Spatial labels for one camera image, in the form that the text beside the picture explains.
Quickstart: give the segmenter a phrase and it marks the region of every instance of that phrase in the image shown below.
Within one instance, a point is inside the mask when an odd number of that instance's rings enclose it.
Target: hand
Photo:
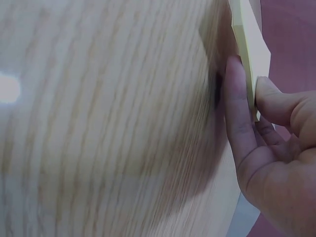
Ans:
[[[245,197],[287,236],[316,236],[316,92],[283,94],[259,78],[251,119],[245,72],[228,59],[224,80],[227,135]],[[284,141],[272,123],[288,128]]]

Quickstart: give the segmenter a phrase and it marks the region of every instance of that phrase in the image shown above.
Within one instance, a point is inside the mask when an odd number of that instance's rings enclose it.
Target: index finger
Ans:
[[[227,61],[224,104],[227,136],[238,168],[258,147],[249,113],[246,75],[238,57],[230,57]]]

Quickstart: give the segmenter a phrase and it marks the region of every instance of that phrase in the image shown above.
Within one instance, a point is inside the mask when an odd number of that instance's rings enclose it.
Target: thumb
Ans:
[[[260,113],[272,123],[288,126],[306,146],[316,145],[316,93],[282,93],[266,77],[257,81],[256,104]]]

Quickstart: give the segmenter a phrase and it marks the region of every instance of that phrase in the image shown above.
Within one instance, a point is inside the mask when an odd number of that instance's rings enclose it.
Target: pink floor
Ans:
[[[316,90],[316,0],[261,0],[270,78],[283,92]],[[277,130],[284,136],[282,128]],[[248,237],[283,237],[260,215]]]

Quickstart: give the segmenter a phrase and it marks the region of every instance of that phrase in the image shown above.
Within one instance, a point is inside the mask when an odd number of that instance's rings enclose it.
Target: light wood panel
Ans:
[[[0,236],[225,236],[223,17],[220,0],[0,0],[0,70],[22,88],[0,104]]]

